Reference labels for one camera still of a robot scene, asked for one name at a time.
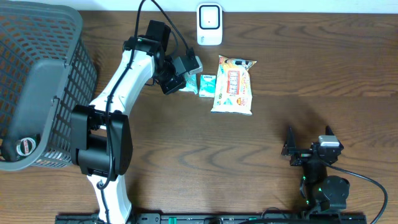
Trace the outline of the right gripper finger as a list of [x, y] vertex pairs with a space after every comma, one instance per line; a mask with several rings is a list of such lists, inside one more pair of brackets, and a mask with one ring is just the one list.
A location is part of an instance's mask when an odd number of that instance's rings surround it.
[[292, 128], [289, 126], [287, 130], [287, 138], [282, 148], [282, 154], [293, 154], [296, 150], [296, 143]]
[[334, 135], [330, 126], [325, 128], [325, 146], [340, 146], [340, 141]]

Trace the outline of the teal snack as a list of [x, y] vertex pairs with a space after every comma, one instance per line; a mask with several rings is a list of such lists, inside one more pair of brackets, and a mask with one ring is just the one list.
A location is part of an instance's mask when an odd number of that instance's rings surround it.
[[186, 73], [184, 75], [186, 85], [184, 88], [180, 89], [180, 91], [184, 92], [193, 92], [195, 95], [198, 93], [197, 87], [197, 75]]

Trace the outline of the teal tissue pack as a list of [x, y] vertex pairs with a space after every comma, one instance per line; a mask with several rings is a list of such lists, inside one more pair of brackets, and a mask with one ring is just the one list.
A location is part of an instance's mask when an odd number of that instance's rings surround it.
[[213, 98], [215, 96], [216, 76], [201, 75], [199, 97]]

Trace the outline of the yellow snack bag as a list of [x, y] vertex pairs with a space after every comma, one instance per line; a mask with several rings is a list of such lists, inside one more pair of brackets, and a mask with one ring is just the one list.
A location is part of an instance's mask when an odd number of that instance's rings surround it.
[[255, 60], [219, 56], [212, 113], [252, 115], [252, 90], [249, 69]]

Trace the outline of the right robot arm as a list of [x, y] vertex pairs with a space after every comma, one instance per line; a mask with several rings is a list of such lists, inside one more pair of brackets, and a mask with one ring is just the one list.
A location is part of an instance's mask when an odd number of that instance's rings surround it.
[[342, 177], [328, 175], [326, 169], [338, 160], [343, 149], [329, 126], [307, 149], [297, 147], [292, 128], [288, 129], [281, 154], [290, 156], [291, 166], [303, 169], [300, 194], [308, 203], [307, 215], [338, 213], [346, 209], [350, 183]]

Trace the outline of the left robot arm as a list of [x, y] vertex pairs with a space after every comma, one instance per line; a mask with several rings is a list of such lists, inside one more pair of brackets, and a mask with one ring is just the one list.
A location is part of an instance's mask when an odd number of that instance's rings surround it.
[[90, 105], [76, 105], [71, 114], [71, 159], [95, 189], [99, 213], [77, 223], [129, 223], [132, 203], [125, 173], [133, 145], [129, 115], [147, 81], [158, 83], [163, 94], [185, 88], [185, 73], [201, 67], [196, 56], [184, 64], [166, 55], [171, 29], [151, 20], [144, 35], [123, 45], [123, 57], [106, 88]]

